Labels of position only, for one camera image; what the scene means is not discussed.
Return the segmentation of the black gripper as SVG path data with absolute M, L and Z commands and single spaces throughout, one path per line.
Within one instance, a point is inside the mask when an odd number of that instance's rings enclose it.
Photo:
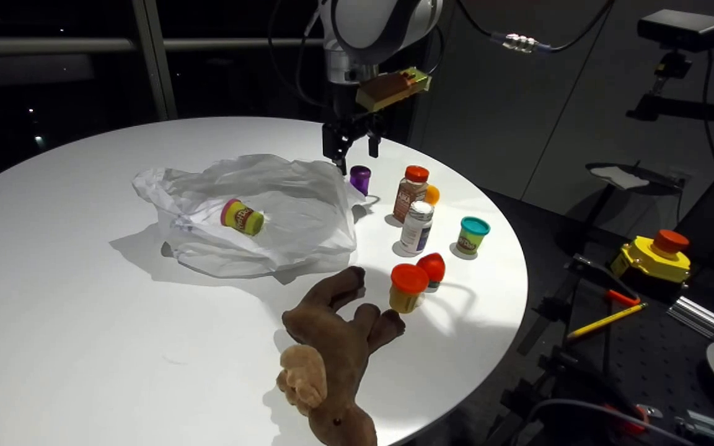
M 366 154 L 379 159 L 382 144 L 382 110 L 366 110 L 353 102 L 358 83 L 329 83 L 324 89 L 324 124 L 321 124 L 321 154 L 346 172 L 350 140 L 366 136 Z

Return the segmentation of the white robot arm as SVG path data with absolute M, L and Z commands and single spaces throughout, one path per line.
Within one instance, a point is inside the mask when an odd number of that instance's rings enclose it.
M 317 0 L 324 48 L 321 155 L 346 170 L 350 145 L 366 136 L 379 154 L 368 110 L 353 102 L 357 87 L 379 74 L 379 64 L 423 40 L 446 0 Z

